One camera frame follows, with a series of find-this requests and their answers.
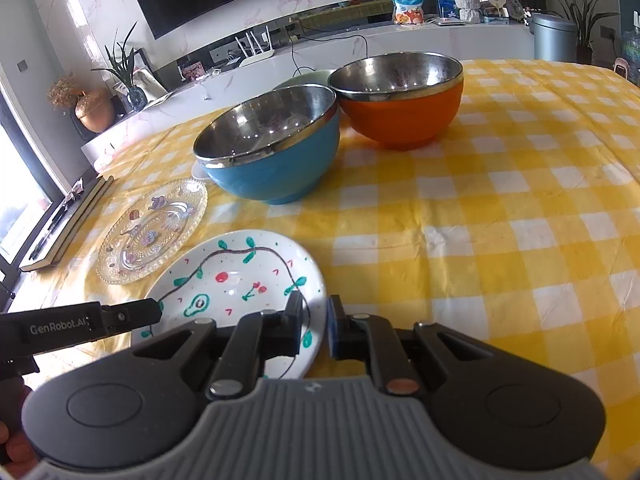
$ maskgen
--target metal trash can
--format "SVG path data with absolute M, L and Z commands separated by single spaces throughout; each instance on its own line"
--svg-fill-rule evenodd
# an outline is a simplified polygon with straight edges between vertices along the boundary
M 576 62 L 578 28 L 574 22 L 550 14 L 535 13 L 530 20 L 529 30 L 534 36 L 536 59 Z

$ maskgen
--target painted ceramic plate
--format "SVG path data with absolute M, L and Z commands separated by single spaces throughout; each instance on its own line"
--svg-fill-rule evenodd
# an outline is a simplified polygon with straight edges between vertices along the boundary
M 283 310 L 299 290 L 305 312 L 300 354 L 265 364 L 270 378 L 303 377 L 322 341 L 326 320 L 324 279 L 313 258 L 295 241 L 270 231 L 243 230 L 201 243 L 174 262 L 147 295 L 161 302 L 159 323 L 131 332 L 131 344 L 197 317 L 218 326 L 238 324 L 244 314 Z
M 174 180 L 137 200 L 113 225 L 98 252 L 101 280 L 122 285 L 144 278 L 193 234 L 207 208 L 206 186 Z

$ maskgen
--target white plate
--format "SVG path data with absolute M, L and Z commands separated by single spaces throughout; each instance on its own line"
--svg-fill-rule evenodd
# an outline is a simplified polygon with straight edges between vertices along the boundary
M 233 326 L 250 312 L 283 310 L 296 288 L 303 295 L 305 311 L 300 354 L 268 360 L 264 374 L 303 377 L 324 333 L 324 279 L 304 248 L 270 231 L 247 229 L 216 236 L 174 262 L 147 295 L 161 302 L 160 322 L 133 330 L 131 344 L 197 317 L 213 318 L 218 326 Z

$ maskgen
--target finger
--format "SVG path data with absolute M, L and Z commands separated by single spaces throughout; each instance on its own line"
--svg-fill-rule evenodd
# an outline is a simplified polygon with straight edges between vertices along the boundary
M 0 420 L 0 444 L 4 444 L 7 440 L 9 440 L 9 428 Z
M 9 464 L 4 465 L 3 467 L 6 471 L 15 479 L 22 478 L 29 471 L 31 471 L 34 467 L 38 465 L 38 460 L 35 458 L 31 458 L 27 460 L 27 462 L 10 462 Z
M 33 390 L 28 387 L 26 384 L 24 385 L 24 387 L 22 388 L 22 392 L 20 393 L 20 400 L 18 401 L 18 405 L 20 406 L 20 409 L 22 409 L 22 405 L 24 404 L 24 401 L 27 400 L 27 397 L 29 397 L 29 394 L 32 392 Z
M 4 445 L 7 455 L 14 462 L 26 462 L 34 458 L 35 453 L 24 433 L 16 433 Z

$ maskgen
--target dark vase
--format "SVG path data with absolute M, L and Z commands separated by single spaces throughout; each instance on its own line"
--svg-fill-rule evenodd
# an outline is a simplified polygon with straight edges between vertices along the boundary
M 593 60 L 593 49 L 590 46 L 578 45 L 576 60 L 581 65 L 590 65 Z
M 142 88 L 132 86 L 127 92 L 127 101 L 136 112 L 139 112 L 146 106 L 146 95 Z

